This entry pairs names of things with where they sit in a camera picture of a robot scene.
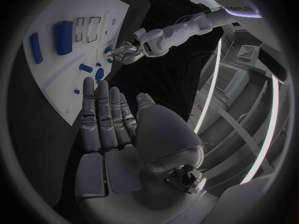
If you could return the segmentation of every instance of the led light strip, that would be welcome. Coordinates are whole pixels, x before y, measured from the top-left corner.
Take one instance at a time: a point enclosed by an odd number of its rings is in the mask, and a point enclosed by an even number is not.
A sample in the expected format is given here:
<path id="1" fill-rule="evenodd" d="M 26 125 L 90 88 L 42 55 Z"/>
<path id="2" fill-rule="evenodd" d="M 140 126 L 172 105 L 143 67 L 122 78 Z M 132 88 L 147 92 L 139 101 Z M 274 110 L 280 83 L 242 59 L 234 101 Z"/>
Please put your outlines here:
<path id="1" fill-rule="evenodd" d="M 195 127 L 194 132 L 198 133 L 199 128 L 203 122 L 203 119 L 207 113 L 207 110 L 209 108 L 210 102 L 211 102 L 211 98 L 215 89 L 215 85 L 216 85 L 216 80 L 217 80 L 217 75 L 218 75 L 218 70 L 219 70 L 219 62 L 220 62 L 220 53 L 221 53 L 221 39 L 218 42 L 218 49 L 217 49 L 217 57 L 216 57 L 216 65 L 215 65 L 215 70 L 214 70 L 214 75 L 213 75 L 213 79 L 212 79 L 212 83 L 211 83 L 211 87 L 209 90 L 209 94 L 208 94 L 208 98 L 206 100 L 206 103 L 204 105 L 203 111 L 201 113 L 201 116 L 199 118 L 199 121 Z"/>
<path id="2" fill-rule="evenodd" d="M 272 112 L 271 112 L 271 118 L 270 118 L 270 124 L 269 129 L 266 135 L 265 142 L 263 144 L 263 147 L 255 161 L 255 163 L 252 165 L 250 171 L 246 175 L 246 177 L 243 179 L 243 181 L 240 184 L 249 182 L 253 176 L 258 171 L 259 167 L 261 166 L 266 153 L 270 147 L 271 140 L 273 138 L 275 125 L 277 121 L 277 115 L 278 115 L 278 104 L 279 104 L 279 90 L 278 90 L 278 80 L 274 75 L 272 75 L 272 82 L 273 82 L 273 100 L 272 100 Z"/>
<path id="3" fill-rule="evenodd" d="M 262 16 L 260 16 L 260 15 L 246 15 L 246 14 L 238 14 L 238 13 L 234 13 L 234 12 L 232 12 L 232 11 L 229 11 L 228 9 L 226 9 L 225 8 L 225 10 L 229 13 L 229 14 L 231 14 L 231 15 L 233 15 L 233 16 L 241 16 L 241 17 L 253 17 L 253 18 L 262 18 Z"/>

